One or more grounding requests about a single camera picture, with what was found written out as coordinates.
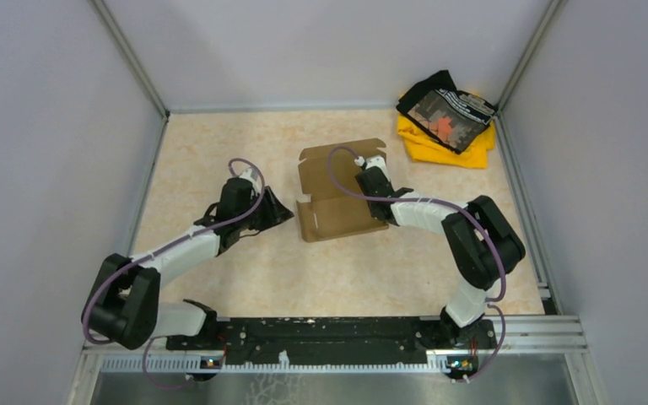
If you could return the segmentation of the brown cardboard box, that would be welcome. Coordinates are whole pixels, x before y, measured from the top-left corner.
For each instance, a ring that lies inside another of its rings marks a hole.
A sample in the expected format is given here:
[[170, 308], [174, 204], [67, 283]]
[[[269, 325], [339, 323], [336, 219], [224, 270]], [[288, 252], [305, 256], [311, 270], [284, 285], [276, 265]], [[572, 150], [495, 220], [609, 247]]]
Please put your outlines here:
[[[300, 188], [309, 200], [297, 202], [296, 210], [302, 239], [309, 243], [388, 228], [388, 224], [371, 216], [365, 200], [349, 196], [334, 184], [338, 181], [351, 192], [361, 192], [355, 180], [361, 168], [354, 163], [351, 153], [339, 150], [332, 156], [332, 164], [327, 164], [328, 155], [335, 147], [334, 143], [320, 145], [305, 148], [300, 153]], [[334, 177], [329, 176], [329, 167]]]

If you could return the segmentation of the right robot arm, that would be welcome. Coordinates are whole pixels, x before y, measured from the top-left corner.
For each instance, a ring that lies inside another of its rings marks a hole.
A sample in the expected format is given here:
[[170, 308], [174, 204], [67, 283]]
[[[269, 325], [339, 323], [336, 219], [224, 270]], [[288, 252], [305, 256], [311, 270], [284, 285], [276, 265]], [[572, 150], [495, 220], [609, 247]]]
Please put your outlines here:
[[399, 227], [444, 235], [462, 276], [441, 314], [441, 336], [453, 348], [472, 340], [487, 305], [507, 292], [507, 275], [526, 256], [525, 246], [492, 198], [481, 195], [462, 207], [412, 189], [394, 189], [373, 165], [355, 179], [371, 216]]

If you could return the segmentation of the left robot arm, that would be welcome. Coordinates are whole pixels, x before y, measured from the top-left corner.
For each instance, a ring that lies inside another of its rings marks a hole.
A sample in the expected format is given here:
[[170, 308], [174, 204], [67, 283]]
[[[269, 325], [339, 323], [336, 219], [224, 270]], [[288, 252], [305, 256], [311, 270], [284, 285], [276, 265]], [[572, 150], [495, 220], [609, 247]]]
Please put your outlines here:
[[87, 340], [136, 349], [154, 338], [186, 337], [197, 348], [211, 348], [219, 338], [216, 311], [193, 300], [163, 304], [160, 290], [243, 236], [293, 217], [270, 186], [228, 179], [220, 199], [173, 241], [140, 255], [114, 253], [104, 259], [81, 317]]

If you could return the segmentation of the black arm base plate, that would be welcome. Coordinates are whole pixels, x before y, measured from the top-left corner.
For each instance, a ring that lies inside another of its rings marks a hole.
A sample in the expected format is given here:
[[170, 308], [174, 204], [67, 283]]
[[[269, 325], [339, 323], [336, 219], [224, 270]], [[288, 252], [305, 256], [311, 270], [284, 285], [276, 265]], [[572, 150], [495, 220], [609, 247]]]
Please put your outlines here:
[[205, 324], [193, 337], [166, 341], [171, 351], [225, 353], [227, 365], [421, 365], [427, 351], [493, 349], [494, 325], [480, 320], [450, 337], [438, 316], [232, 317]]

